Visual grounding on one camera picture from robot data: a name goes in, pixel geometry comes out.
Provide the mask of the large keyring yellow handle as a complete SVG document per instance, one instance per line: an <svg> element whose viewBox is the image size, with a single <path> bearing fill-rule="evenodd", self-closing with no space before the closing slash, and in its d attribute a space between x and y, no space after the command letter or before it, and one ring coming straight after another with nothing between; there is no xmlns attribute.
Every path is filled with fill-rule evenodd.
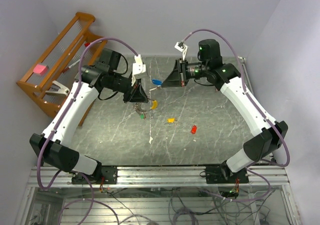
<svg viewBox="0 0 320 225"><path fill-rule="evenodd" d="M151 99L152 102L152 106L149 109L143 109L142 108L142 103L141 102L137 102L133 105L133 109L135 110L135 112L137 112L139 115L141 114L146 114L148 112L150 112L151 110L155 110L158 107L158 102L154 99Z"/></svg>

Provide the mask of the blue tag key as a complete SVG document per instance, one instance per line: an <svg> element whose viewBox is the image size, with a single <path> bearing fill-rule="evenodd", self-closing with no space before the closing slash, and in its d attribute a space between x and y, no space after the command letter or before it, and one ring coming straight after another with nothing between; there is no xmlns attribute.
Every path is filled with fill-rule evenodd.
<svg viewBox="0 0 320 225"><path fill-rule="evenodd" d="M162 81L158 79L152 79L152 84L155 85L154 88L150 89L150 91L158 90L162 88Z"/></svg>

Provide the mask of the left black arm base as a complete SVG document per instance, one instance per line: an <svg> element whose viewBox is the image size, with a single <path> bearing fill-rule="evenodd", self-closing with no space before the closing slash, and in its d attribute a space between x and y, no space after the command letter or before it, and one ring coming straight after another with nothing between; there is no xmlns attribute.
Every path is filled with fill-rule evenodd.
<svg viewBox="0 0 320 225"><path fill-rule="evenodd" d="M73 185L87 184L87 180L80 173L73 173L71 183ZM115 185L118 179L118 169L116 166L98 165L92 175L85 174L88 180L95 185Z"/></svg>

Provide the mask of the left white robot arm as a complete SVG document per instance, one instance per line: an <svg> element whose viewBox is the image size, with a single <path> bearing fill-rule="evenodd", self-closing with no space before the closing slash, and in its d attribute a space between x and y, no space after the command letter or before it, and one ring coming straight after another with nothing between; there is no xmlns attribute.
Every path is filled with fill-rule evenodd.
<svg viewBox="0 0 320 225"><path fill-rule="evenodd" d="M124 103L148 103L149 99L141 84L141 75L147 68L140 55L135 56L132 74L124 77L112 69L117 68L120 54L109 50L94 65L81 68L81 79L75 80L62 108L42 134L34 133L29 142L40 162L64 172L80 172L85 179L96 184L102 178L99 161L69 148L74 133L89 106L103 89L123 94Z"/></svg>

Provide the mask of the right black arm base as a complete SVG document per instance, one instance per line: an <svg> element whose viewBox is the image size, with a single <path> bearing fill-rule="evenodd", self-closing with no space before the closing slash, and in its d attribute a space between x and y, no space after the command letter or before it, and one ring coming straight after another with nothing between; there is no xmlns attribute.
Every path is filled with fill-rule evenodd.
<svg viewBox="0 0 320 225"><path fill-rule="evenodd" d="M205 178L207 184L248 184L249 177L246 169L241 169L239 172L231 173L225 176L219 165L206 166L203 171L199 173L201 178Z"/></svg>

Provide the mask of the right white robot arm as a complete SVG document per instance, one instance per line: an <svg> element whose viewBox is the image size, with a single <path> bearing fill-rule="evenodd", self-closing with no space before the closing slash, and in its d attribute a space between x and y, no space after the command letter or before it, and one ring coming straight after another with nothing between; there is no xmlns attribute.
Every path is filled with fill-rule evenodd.
<svg viewBox="0 0 320 225"><path fill-rule="evenodd" d="M198 43L197 62L188 62L188 46L177 42L175 49L182 57L175 61L172 72L162 82L163 88L184 87L190 79L206 78L210 86L220 91L235 106L248 125L252 138L235 155L220 165L220 177L233 182L238 172L278 150L288 131L288 125L271 116L247 88L241 73L231 63L224 63L220 44L215 39Z"/></svg>

